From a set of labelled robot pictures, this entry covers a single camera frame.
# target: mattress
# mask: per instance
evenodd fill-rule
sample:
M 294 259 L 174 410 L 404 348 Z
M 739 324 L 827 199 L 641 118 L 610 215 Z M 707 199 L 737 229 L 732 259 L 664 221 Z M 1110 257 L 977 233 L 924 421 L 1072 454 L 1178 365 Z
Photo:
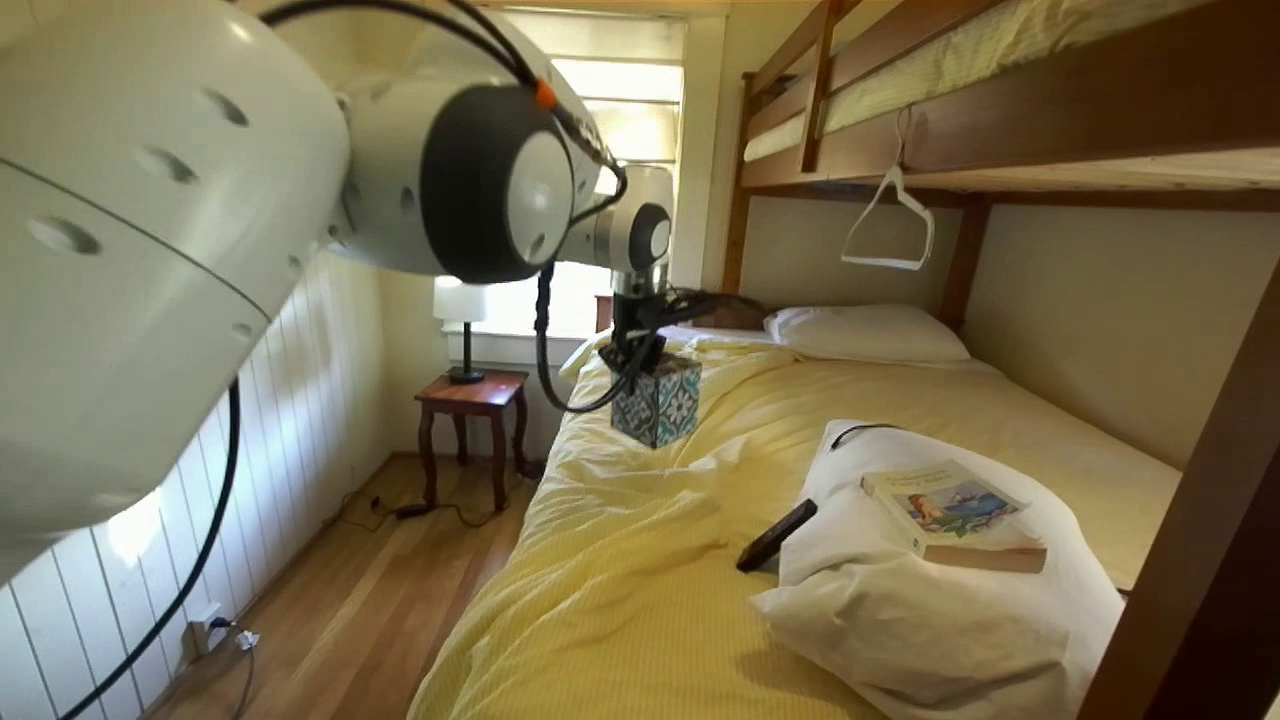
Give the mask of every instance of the mattress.
M 1060 499 L 1127 588 L 1178 474 L 964 365 L 840 365 L 716 338 L 696 436 L 649 454 L 606 414 L 566 421 L 508 570 L 476 595 L 414 718 L 877 718 L 784 652 L 739 550 L 797 505 L 827 421 L 862 418 L 1005 462 Z M 610 387 L 593 361 L 577 402 Z
M 840 38 L 856 38 L 871 20 L 879 20 L 899 0 L 862 5 L 836 29 Z M 823 133 L 862 124 L 870 118 L 910 108 L 927 97 L 946 97 L 954 88 L 977 85 L 1005 67 L 1053 56 L 1060 49 L 1096 43 L 1121 38 L 1127 29 L 1178 16 L 1203 0 L 1005 0 L 986 16 L 959 25 L 955 34 L 920 43 L 905 61 L 879 67 L 877 78 L 847 85 L 833 97 Z M 748 140 L 745 162 L 777 158 L 803 140 L 803 118 L 777 124 Z

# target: robotic arm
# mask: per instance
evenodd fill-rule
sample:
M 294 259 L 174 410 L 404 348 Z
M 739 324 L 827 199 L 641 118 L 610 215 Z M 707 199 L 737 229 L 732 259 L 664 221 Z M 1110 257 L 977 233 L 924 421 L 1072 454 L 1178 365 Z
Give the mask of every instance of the robotic arm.
M 516 282 L 621 199 L 598 199 L 598 171 L 626 171 L 528 42 L 473 9 L 431 25 L 453 29 L 419 74 L 344 99 L 215 0 L 99 5 L 0 49 L 0 550 L 44 550 L 145 496 L 322 249 Z M 637 308 L 660 308 L 664 203 L 621 214 L 606 263 L 631 267 Z M 654 348 L 656 316 L 641 316 L 615 369 Z

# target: tissue box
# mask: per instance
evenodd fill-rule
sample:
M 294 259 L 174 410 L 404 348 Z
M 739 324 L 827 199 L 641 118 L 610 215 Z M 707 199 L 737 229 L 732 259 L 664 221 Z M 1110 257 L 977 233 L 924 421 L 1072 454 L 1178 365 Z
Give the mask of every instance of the tissue box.
M 611 428 L 664 448 L 696 428 L 702 365 L 664 356 L 646 371 L 631 397 L 611 402 Z

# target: wooden floor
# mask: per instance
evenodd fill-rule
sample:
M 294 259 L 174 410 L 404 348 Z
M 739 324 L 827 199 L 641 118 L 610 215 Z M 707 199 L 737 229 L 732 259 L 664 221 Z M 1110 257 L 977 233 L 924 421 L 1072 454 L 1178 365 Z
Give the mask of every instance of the wooden floor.
M 231 650 L 187 673 L 152 718 L 229 720 L 243 675 L 243 718 L 404 718 L 473 594 L 508 561 L 531 485 L 494 518 L 488 468 L 439 462 L 439 499 L 455 511 L 395 522 L 419 496 L 415 455 L 395 455 L 261 595 L 243 629 L 261 631 L 248 668 Z

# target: white pillow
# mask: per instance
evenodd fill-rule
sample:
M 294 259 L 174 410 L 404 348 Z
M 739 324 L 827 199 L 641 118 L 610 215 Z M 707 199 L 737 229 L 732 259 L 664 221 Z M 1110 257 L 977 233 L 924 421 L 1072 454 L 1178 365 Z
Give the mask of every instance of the white pillow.
M 823 361 L 959 365 L 964 342 L 912 305 L 784 308 L 765 319 L 777 346 Z
M 1123 606 L 1069 505 L 977 454 L 847 428 L 827 425 L 803 485 L 820 511 L 787 536 L 781 588 L 757 595 L 771 638 L 883 718 L 1076 718 Z M 1023 505 L 1017 518 L 1047 550 L 1044 574 L 927 565 L 862 490 L 863 474 L 955 466 Z

